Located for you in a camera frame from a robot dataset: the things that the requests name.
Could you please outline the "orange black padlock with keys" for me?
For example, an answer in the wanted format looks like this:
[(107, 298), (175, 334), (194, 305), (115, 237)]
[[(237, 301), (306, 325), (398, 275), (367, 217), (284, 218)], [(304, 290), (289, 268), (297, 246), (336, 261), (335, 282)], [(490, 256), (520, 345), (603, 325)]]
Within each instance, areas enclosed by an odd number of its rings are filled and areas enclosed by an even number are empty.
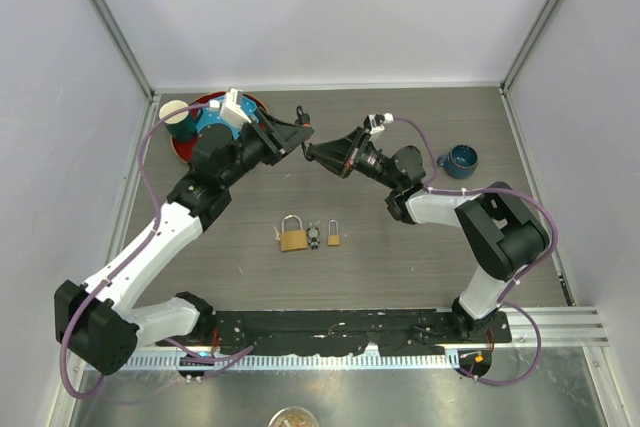
[(314, 160), (313, 156), (308, 151), (308, 141), (310, 136), (313, 134), (313, 129), (311, 127), (311, 118), (310, 115), (303, 109), (301, 105), (296, 107), (296, 121), (295, 124), (305, 129), (309, 130), (310, 133), (307, 135), (305, 140), (301, 143), (301, 149), (304, 158), (308, 162), (312, 162)]

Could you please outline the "small brass long-shackle padlock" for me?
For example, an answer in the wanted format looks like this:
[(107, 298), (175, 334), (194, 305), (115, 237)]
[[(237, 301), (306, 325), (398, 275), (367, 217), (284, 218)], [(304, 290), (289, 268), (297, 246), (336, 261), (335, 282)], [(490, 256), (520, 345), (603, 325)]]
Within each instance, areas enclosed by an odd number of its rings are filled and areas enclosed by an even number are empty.
[(339, 222), (335, 219), (328, 221), (327, 245), (329, 247), (339, 247), (341, 245)]

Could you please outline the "keys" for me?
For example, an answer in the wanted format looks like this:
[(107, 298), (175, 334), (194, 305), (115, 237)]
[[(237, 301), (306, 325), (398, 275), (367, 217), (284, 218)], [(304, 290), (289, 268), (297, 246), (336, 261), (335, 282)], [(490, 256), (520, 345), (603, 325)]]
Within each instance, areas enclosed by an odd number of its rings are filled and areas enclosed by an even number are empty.
[(312, 250), (317, 250), (320, 246), (320, 228), (319, 221), (310, 222), (306, 229), (308, 245)]

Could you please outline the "large brass padlock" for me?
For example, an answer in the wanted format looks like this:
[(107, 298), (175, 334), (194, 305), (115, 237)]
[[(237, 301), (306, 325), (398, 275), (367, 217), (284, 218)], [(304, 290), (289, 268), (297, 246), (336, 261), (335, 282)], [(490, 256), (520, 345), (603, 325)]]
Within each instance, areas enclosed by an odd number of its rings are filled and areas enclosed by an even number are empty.
[(298, 215), (286, 215), (274, 230), (282, 253), (306, 250), (309, 246), (303, 221)]

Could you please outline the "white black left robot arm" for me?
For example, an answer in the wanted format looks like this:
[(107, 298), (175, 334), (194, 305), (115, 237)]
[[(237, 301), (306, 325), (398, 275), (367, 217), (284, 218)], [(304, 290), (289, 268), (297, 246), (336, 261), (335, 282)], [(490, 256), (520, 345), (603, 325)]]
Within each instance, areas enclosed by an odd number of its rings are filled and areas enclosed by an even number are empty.
[(99, 272), (77, 285), (65, 281), (54, 294), (56, 338), (103, 375), (117, 372), (139, 347), (168, 338), (205, 344), (214, 310), (182, 292), (139, 308), (150, 282), (201, 236), (231, 202), (230, 188), (258, 164), (274, 165), (307, 141), (313, 129), (280, 121), (263, 110), (238, 135), (221, 123), (205, 128), (191, 166), (160, 205), (151, 223)]

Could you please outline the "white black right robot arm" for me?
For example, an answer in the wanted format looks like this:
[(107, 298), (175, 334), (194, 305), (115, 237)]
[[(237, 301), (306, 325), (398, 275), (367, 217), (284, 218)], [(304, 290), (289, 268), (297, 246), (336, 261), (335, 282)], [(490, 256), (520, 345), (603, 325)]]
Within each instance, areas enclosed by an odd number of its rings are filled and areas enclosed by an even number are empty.
[(413, 145), (387, 156), (375, 147), (370, 131), (358, 127), (337, 140), (310, 144), (303, 152), (307, 160), (340, 178), (358, 172), (389, 188), (385, 204), (396, 221), (461, 229), (477, 267), (453, 301), (446, 336), (472, 342), (483, 335), (505, 292), (551, 245), (549, 234), (525, 205), (527, 198), (504, 183), (476, 193), (428, 187), (422, 155)]

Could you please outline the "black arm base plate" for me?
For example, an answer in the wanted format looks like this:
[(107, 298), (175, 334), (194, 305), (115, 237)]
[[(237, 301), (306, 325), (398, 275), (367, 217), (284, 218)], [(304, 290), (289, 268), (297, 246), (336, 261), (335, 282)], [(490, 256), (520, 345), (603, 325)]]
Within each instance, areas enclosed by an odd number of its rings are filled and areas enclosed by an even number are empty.
[(374, 345), (388, 357), (442, 353), (457, 344), (508, 344), (512, 335), (502, 311), (467, 322), (436, 309), (290, 310), (219, 311), (194, 334), (175, 339), (226, 355), (251, 346), (261, 356), (345, 357)]

